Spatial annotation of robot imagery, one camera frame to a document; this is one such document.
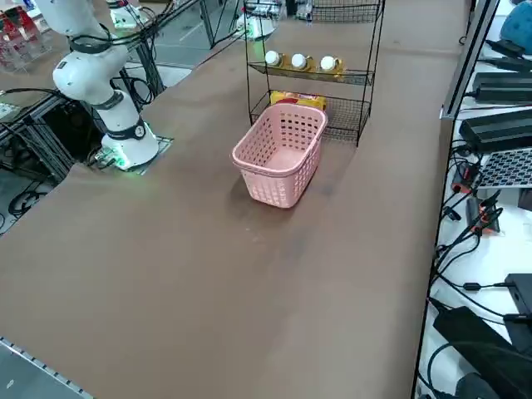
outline white robotic arm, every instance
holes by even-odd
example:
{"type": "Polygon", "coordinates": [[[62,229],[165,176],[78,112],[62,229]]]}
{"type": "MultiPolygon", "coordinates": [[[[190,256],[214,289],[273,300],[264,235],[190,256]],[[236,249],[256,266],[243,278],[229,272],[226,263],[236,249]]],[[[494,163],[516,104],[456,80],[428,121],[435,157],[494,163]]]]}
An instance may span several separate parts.
{"type": "Polygon", "coordinates": [[[87,0],[35,0],[54,31],[69,37],[88,36],[65,56],[53,72],[57,88],[65,96],[91,105],[107,128],[102,144],[117,153],[116,165],[127,170],[152,160],[159,151],[157,139],[145,125],[133,100],[110,84],[126,64],[126,46],[103,47],[109,37],[94,17],[87,0]]]}

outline metal stand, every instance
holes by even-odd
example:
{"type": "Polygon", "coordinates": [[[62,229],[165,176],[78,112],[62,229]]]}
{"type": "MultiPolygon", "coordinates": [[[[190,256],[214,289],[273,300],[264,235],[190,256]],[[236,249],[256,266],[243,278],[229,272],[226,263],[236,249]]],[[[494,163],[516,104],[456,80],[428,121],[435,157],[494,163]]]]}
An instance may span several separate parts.
{"type": "MultiPolygon", "coordinates": [[[[371,43],[367,55],[367,67],[365,70],[345,70],[338,74],[323,72],[294,71],[288,68],[276,68],[266,62],[250,62],[248,54],[248,32],[245,29],[246,43],[246,68],[248,81],[248,112],[249,121],[253,124],[264,109],[270,105],[270,95],[274,89],[270,86],[270,76],[285,76],[297,79],[309,79],[313,81],[328,81],[335,84],[363,86],[362,97],[357,96],[353,90],[353,98],[340,98],[325,96],[329,122],[324,136],[349,141],[358,145],[367,119],[371,115],[375,71],[377,69],[378,53],[381,42],[382,21],[386,0],[347,0],[336,4],[337,0],[315,0],[313,11],[306,16],[306,20],[313,22],[330,23],[359,23],[370,22],[373,24],[371,43]],[[268,91],[258,103],[250,101],[249,69],[258,71],[266,76],[268,91]]],[[[266,54],[263,35],[263,19],[275,19],[278,17],[279,5],[277,2],[264,2],[253,0],[244,3],[244,24],[248,26],[248,17],[257,17],[261,30],[263,59],[266,54]]]]}
{"type": "Polygon", "coordinates": [[[205,3],[205,0],[199,0],[199,9],[201,11],[201,19],[203,19],[205,31],[207,32],[207,38],[209,39],[210,48],[213,48],[214,47],[214,34],[213,34],[213,28],[210,25],[209,10],[207,9],[207,4],[205,3]]]}

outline brown mat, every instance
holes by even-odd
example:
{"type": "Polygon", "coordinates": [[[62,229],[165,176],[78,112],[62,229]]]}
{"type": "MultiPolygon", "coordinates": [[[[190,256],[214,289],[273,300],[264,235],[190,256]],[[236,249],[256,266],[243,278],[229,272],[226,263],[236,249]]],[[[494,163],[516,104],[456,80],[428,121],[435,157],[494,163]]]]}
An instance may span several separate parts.
{"type": "Polygon", "coordinates": [[[1,240],[1,334],[100,398],[408,397],[465,24],[388,1],[361,145],[327,143],[290,211],[229,160],[244,44],[203,65],[145,111],[176,138],[148,175],[76,168],[1,240]]]}

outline power adapter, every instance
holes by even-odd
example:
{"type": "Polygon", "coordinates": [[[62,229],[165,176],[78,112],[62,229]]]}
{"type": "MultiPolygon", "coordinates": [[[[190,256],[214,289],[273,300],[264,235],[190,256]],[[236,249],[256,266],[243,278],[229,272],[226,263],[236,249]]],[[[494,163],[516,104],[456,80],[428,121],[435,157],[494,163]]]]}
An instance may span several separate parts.
{"type": "Polygon", "coordinates": [[[465,94],[479,104],[532,104],[532,82],[481,83],[475,91],[465,94]]]}
{"type": "Polygon", "coordinates": [[[481,153],[531,147],[532,110],[466,119],[460,134],[481,153]]]}
{"type": "Polygon", "coordinates": [[[455,193],[469,194],[479,170],[480,166],[477,164],[469,164],[467,162],[458,164],[451,182],[452,190],[455,193]]]}

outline gray floor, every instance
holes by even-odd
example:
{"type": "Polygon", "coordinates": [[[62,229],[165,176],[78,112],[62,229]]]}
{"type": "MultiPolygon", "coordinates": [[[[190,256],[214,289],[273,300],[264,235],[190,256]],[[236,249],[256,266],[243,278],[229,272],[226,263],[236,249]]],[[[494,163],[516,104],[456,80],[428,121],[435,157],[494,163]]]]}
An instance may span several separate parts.
{"type": "MultiPolygon", "coordinates": [[[[230,33],[235,6],[239,0],[228,0],[225,9],[219,5],[219,0],[206,1],[213,34],[216,33],[215,40],[219,40],[230,33]]],[[[156,12],[160,12],[162,8],[160,4],[142,4],[154,8],[156,12]]],[[[156,62],[159,65],[195,67],[203,61],[209,54],[210,45],[200,16],[200,5],[195,4],[166,25],[155,40],[155,45],[156,62]]],[[[136,55],[132,56],[131,61],[138,61],[136,55]]]]}
{"type": "Polygon", "coordinates": [[[0,346],[0,397],[2,399],[80,399],[43,370],[0,346]]]}

